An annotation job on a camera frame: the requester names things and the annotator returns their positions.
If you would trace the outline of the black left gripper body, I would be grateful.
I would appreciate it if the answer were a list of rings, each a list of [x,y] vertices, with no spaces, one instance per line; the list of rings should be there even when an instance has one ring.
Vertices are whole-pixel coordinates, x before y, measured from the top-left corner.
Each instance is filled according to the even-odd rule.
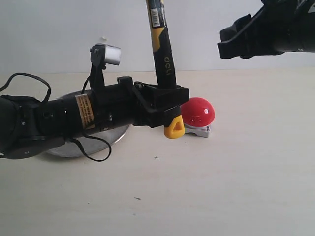
[[[117,78],[115,84],[103,86],[103,127],[125,125],[158,126],[157,85],[133,81],[130,76]]]

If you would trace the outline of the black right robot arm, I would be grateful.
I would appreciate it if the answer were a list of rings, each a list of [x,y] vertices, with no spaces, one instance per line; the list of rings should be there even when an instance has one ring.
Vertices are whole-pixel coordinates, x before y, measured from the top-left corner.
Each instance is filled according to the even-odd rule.
[[[315,2],[264,0],[254,14],[220,30],[217,44],[222,59],[278,56],[286,52],[314,53]]]

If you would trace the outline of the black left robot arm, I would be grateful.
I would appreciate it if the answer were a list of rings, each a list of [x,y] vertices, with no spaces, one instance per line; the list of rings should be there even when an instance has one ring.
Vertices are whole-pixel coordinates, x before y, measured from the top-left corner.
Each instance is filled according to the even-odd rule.
[[[189,100],[189,89],[161,89],[134,82],[93,88],[66,98],[43,100],[29,96],[0,97],[0,156],[25,159],[58,148],[67,142],[83,148],[79,138],[95,139],[102,131],[125,125],[164,126],[170,138],[180,130],[180,106]]]

